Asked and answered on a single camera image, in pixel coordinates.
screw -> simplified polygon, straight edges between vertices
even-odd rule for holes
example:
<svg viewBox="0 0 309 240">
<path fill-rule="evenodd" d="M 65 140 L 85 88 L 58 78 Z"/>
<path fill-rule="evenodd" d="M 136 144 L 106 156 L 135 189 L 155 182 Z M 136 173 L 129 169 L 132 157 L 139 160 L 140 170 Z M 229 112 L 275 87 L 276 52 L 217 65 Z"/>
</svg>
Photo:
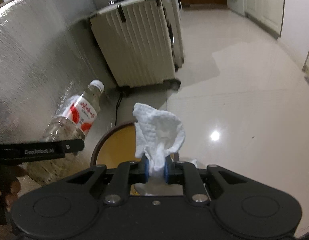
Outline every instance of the screw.
<svg viewBox="0 0 309 240">
<path fill-rule="evenodd" d="M 152 201 L 152 205 L 154 206 L 159 206 L 161 204 L 161 202 L 159 200 L 153 200 Z"/>
<path fill-rule="evenodd" d="M 120 200 L 120 196 L 116 194 L 110 194 L 104 197 L 104 201 L 106 204 L 115 204 L 118 203 Z"/>
<path fill-rule="evenodd" d="M 204 194 L 195 194 L 192 196 L 192 200 L 197 202 L 197 203 L 202 203 L 207 201 L 209 198 L 207 195 Z"/>
</svg>

plastic wrapped surface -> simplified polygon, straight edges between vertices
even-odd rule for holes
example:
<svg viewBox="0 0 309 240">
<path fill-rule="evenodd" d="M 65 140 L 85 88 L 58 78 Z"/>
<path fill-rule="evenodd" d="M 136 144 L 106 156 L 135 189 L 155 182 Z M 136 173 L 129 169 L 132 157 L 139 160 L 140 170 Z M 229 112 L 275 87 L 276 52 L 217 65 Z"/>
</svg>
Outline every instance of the plastic wrapped surface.
<svg viewBox="0 0 309 240">
<path fill-rule="evenodd" d="M 88 167 L 115 117 L 116 84 L 87 21 L 95 10 L 93 0 L 14 0 L 0 8 L 0 143 L 39 140 L 67 98 L 94 79 L 105 86 L 73 172 Z"/>
</svg>

suitcase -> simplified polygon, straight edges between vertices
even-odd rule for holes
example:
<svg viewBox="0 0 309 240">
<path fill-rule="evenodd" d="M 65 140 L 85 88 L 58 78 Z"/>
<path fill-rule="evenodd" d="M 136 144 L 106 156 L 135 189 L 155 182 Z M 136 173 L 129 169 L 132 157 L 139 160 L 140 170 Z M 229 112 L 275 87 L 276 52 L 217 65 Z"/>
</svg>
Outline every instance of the suitcase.
<svg viewBox="0 0 309 240">
<path fill-rule="evenodd" d="M 89 19 L 119 87 L 168 83 L 168 88 L 179 89 L 172 29 L 162 0 L 120 0 Z"/>
</svg>

baseboard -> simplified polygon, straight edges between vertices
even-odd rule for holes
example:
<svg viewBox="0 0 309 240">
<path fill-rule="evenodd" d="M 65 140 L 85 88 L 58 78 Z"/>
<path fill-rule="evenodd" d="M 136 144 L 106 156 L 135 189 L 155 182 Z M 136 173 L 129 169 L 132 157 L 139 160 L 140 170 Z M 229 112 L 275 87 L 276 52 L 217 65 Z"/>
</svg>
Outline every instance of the baseboard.
<svg viewBox="0 0 309 240">
<path fill-rule="evenodd" d="M 277 44 L 290 56 L 290 58 L 298 66 L 298 68 L 302 70 L 305 64 L 305 62 L 303 62 L 302 56 L 300 56 L 299 53 L 296 52 L 294 49 L 291 49 L 280 38 L 277 39 Z"/>
</svg>

black cable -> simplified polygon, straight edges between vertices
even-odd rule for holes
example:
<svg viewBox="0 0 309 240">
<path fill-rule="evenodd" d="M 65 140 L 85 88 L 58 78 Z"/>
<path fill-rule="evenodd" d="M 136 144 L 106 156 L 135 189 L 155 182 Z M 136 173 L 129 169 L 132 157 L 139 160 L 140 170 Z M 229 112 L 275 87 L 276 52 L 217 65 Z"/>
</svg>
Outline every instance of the black cable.
<svg viewBox="0 0 309 240">
<path fill-rule="evenodd" d="M 117 105 L 115 107 L 115 123 L 114 123 L 114 126 L 117 125 L 118 109 L 119 109 L 120 103 L 122 101 L 122 97 L 123 97 L 123 93 L 122 93 L 122 91 L 120 91 L 120 95 L 119 95 L 119 98 L 118 98 L 118 101 L 117 101 Z"/>
</svg>

